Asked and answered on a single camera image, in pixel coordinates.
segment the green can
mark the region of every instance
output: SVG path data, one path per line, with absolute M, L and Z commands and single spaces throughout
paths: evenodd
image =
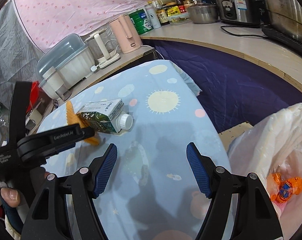
M 143 9 L 130 13 L 129 17 L 139 35 L 147 33 L 153 29 Z

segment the silver screw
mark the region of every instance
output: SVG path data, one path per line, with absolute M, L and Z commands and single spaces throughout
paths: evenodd
M 225 172 L 225 169 L 223 167 L 217 167 L 215 170 L 217 171 L 217 173 L 224 173 Z
M 83 167 L 80 169 L 81 174 L 86 174 L 88 171 L 89 171 L 89 169 L 87 167 Z
M 250 178 L 251 179 L 257 179 L 257 175 L 255 173 L 250 173 Z
M 52 173 L 47 176 L 47 180 L 53 180 L 54 178 L 55 178 L 55 175 Z

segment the trash bag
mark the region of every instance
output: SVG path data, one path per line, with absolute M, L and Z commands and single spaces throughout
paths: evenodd
M 282 109 L 244 132 L 231 143 L 228 157 L 233 174 L 255 172 L 269 191 L 268 176 L 275 172 L 302 178 L 302 103 Z M 289 240 L 302 224 L 302 192 L 287 201 L 279 220 L 284 239 Z

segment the white cable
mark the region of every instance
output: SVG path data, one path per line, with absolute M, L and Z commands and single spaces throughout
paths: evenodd
M 151 47 L 149 45 L 141 45 L 141 47 L 150 47 L 152 49 L 155 49 L 155 48 L 153 48 L 153 47 Z M 164 59 L 164 57 L 162 56 L 162 54 L 160 52 L 158 52 L 156 49 L 155 49 L 155 51 L 162 57 L 162 59 Z

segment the pink dot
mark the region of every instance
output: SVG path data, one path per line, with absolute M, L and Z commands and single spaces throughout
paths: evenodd
M 129 103 L 129 106 L 135 106 L 137 104 L 138 100 L 137 99 L 132 99 Z
M 199 117 L 199 118 L 205 117 L 205 111 L 203 109 L 196 109 L 195 110 L 195 116 Z

